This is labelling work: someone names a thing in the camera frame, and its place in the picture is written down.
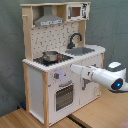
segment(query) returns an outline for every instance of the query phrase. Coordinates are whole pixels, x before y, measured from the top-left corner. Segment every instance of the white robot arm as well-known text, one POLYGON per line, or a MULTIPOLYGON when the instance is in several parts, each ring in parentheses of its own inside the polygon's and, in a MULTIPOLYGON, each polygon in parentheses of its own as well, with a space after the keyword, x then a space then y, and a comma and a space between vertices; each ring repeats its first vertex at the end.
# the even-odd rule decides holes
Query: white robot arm
POLYGON ((71 70, 84 79, 96 82, 113 93, 128 92, 128 83, 125 82, 126 68, 120 63, 113 62, 108 69, 101 69, 94 66, 79 66, 72 64, 71 70))

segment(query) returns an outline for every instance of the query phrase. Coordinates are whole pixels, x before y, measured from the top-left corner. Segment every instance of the toy sink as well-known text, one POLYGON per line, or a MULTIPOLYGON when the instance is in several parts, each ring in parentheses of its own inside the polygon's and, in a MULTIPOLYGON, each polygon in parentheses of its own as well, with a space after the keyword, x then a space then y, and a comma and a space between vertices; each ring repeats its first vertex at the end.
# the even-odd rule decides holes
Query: toy sink
POLYGON ((94 49, 90 49, 90 48, 77 47, 73 49, 68 49, 65 51, 65 53, 72 54, 75 56, 80 56, 80 55, 85 55, 87 53, 94 52, 94 51, 95 51, 94 49))

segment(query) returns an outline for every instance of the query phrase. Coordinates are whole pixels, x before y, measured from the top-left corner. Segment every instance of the microwave door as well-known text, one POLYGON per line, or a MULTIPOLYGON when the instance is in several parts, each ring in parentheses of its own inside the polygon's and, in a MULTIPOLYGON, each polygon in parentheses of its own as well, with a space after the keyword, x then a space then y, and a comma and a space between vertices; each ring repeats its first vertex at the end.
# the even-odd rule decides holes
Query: microwave door
POLYGON ((77 20, 79 18, 81 18, 82 16, 82 9, 81 7, 72 7, 69 6, 68 7, 68 19, 70 20, 77 20))

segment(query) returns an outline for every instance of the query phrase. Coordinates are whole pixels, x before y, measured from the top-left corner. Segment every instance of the gray countertop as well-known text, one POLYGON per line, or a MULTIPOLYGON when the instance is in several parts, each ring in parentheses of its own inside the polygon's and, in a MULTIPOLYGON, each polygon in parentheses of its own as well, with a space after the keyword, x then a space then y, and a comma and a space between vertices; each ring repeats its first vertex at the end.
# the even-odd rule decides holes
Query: gray countertop
POLYGON ((70 56, 70 57, 73 57, 73 59, 70 59, 70 60, 67 60, 65 62, 61 62, 61 63, 57 63, 57 64, 54 64, 54 65, 51 65, 51 66, 44 66, 42 64, 39 64, 39 63, 36 63, 36 62, 31 62, 27 59, 24 59, 22 62, 30 65, 30 66, 33 66, 39 70, 42 70, 42 71, 45 71, 45 72, 48 72, 49 70, 52 70, 52 69, 55 69, 57 67, 60 67, 60 66, 64 66, 66 64, 72 64, 72 63, 75 63, 77 61, 82 61, 84 59, 87 59, 87 58, 90 58, 92 56, 96 56, 98 54, 101 54, 101 53, 104 53, 105 52, 105 48, 101 47, 101 46, 97 46, 97 45, 87 45, 85 46, 86 48, 91 48, 91 49, 94 49, 95 51, 94 52, 90 52, 90 53, 87 53, 85 55, 80 55, 80 56, 74 56, 74 55, 71 55, 71 54, 67 54, 65 53, 65 51, 57 51, 61 54, 64 54, 64 55, 67 55, 67 56, 70 56))

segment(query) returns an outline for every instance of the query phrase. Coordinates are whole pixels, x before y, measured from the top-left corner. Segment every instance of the stovetop burner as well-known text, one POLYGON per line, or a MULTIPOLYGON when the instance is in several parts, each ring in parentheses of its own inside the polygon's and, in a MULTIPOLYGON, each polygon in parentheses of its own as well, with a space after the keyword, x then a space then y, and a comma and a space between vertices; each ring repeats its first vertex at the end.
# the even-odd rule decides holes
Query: stovetop burner
POLYGON ((70 56, 67 56, 67 55, 63 55, 63 54, 60 54, 60 55, 62 56, 62 60, 59 61, 59 62, 58 61, 48 62, 48 61, 43 60, 43 57, 33 59, 33 61, 37 62, 39 64, 42 64, 42 65, 45 65, 45 66, 51 66, 51 65, 54 65, 54 64, 57 64, 57 63, 64 62, 64 61, 69 60, 69 59, 73 59, 73 57, 70 57, 70 56))

